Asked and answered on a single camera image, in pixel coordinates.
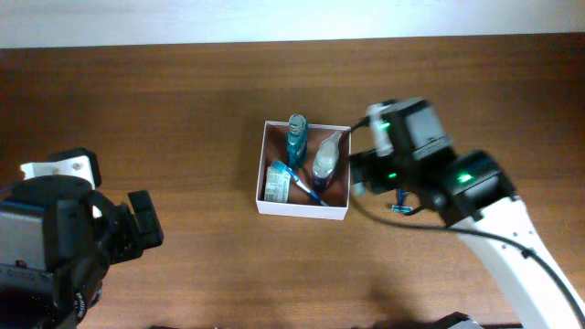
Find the teal mouthwash bottle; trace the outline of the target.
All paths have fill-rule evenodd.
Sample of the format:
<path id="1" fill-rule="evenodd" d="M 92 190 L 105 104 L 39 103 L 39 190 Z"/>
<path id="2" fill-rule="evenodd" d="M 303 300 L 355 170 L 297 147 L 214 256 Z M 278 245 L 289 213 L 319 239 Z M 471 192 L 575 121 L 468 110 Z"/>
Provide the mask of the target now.
<path id="1" fill-rule="evenodd" d="M 299 169 L 307 153 L 308 123 L 301 114 L 289 118 L 287 132 L 287 163 L 291 169 Z"/>

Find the purple soap pump bottle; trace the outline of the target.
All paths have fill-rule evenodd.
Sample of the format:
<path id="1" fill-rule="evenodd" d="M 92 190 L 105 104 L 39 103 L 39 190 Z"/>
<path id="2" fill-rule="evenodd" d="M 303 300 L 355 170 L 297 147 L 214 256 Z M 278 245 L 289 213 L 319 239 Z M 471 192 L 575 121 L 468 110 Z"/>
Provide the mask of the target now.
<path id="1" fill-rule="evenodd" d="M 322 193 L 333 179 L 337 161 L 339 159 L 339 141 L 342 133 L 335 132 L 324 139 L 316 153 L 313 163 L 312 186 L 315 192 Z"/>

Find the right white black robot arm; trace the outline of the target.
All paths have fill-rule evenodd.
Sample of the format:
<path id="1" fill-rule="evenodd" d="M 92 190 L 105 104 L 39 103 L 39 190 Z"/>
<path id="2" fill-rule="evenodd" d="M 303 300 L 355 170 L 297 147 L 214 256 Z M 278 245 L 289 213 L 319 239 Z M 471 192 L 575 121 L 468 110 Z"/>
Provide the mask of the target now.
<path id="1" fill-rule="evenodd" d="M 441 225 L 391 225 L 456 235 L 485 266 L 523 327 L 583 327 L 583 300 L 490 154 L 457 154 L 423 98 L 372 104 L 358 126 L 370 129 L 374 146 L 349 157 L 356 195 L 414 195 L 419 204 L 411 215 L 428 210 Z"/>

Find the blue white toothbrush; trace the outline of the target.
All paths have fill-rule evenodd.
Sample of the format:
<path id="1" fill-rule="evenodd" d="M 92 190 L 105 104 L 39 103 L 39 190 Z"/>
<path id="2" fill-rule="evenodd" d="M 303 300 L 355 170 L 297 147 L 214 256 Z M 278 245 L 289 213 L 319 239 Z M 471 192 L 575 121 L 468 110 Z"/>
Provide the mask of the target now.
<path id="1" fill-rule="evenodd" d="M 319 197 L 311 188 L 309 188 L 287 164 L 281 161 L 274 161 L 271 164 L 271 167 L 273 167 L 275 170 L 281 173 L 283 172 L 288 173 L 291 176 L 294 183 L 298 187 L 300 187 L 307 195 L 309 195 L 314 201 L 316 201 L 321 206 L 327 207 L 327 204 L 323 201 L 323 199 Z"/>

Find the blue disposable razor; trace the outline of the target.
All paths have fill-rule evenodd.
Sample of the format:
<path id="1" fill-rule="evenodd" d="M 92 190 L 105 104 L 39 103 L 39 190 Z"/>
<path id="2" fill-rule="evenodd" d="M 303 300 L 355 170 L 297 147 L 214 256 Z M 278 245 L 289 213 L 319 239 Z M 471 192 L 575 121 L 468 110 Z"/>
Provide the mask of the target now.
<path id="1" fill-rule="evenodd" d="M 391 210 L 395 213 L 407 214 L 413 210 L 413 207 L 406 205 L 406 199 L 409 195 L 408 191 L 398 188 L 396 190 L 396 204 L 391 206 Z"/>

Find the green white soap box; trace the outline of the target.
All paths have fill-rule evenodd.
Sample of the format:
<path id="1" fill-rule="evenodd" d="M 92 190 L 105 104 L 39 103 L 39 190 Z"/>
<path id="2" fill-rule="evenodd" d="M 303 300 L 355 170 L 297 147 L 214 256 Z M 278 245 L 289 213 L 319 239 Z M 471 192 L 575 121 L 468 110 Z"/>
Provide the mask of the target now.
<path id="1" fill-rule="evenodd" d="M 280 172 L 274 167 L 269 166 L 266 174 L 264 200 L 274 203 L 287 203 L 290 184 L 291 175 L 288 172 Z"/>

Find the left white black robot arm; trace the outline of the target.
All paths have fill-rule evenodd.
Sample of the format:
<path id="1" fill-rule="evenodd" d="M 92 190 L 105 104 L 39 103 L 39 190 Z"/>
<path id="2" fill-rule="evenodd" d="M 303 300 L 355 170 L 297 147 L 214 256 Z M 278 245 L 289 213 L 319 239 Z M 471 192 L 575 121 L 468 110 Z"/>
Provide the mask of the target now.
<path id="1" fill-rule="evenodd" d="M 21 181 L 1 201 L 1 325 L 75 328 L 102 296 L 111 266 L 162 245 L 146 190 L 114 204 L 67 175 Z"/>

